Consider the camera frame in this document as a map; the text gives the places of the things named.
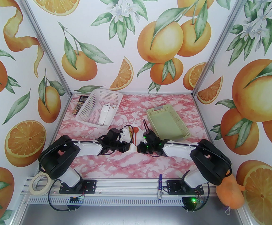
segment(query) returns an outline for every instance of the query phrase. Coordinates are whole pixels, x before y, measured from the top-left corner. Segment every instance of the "table surface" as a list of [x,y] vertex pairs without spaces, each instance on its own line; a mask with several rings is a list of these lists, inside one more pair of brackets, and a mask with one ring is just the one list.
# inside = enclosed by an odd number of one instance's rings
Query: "table surface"
[[[80,94],[74,94],[57,134],[68,135],[74,140],[92,140],[106,134],[107,130],[91,127],[75,120],[72,114]],[[135,124],[144,130],[143,119],[147,120],[147,109],[171,104],[189,129],[189,142],[207,139],[203,123],[198,115],[190,94],[124,94],[117,113],[109,127],[117,129],[127,124]],[[71,164],[83,178],[181,178],[194,163],[180,157],[151,157],[136,151],[115,153],[108,156],[80,156]]]

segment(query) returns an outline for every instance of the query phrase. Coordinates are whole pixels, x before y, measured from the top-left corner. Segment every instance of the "masking tape roll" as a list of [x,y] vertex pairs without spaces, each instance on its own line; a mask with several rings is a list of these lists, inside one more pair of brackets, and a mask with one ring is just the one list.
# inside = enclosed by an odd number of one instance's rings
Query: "masking tape roll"
[[[37,184],[40,182],[40,180],[44,178],[47,178],[47,184],[45,185],[43,189],[37,190]],[[50,177],[46,173],[40,172],[36,176],[33,177],[31,184],[29,186],[29,191],[33,195],[39,195],[39,196],[44,195],[48,193],[53,182],[54,181],[50,179]]]

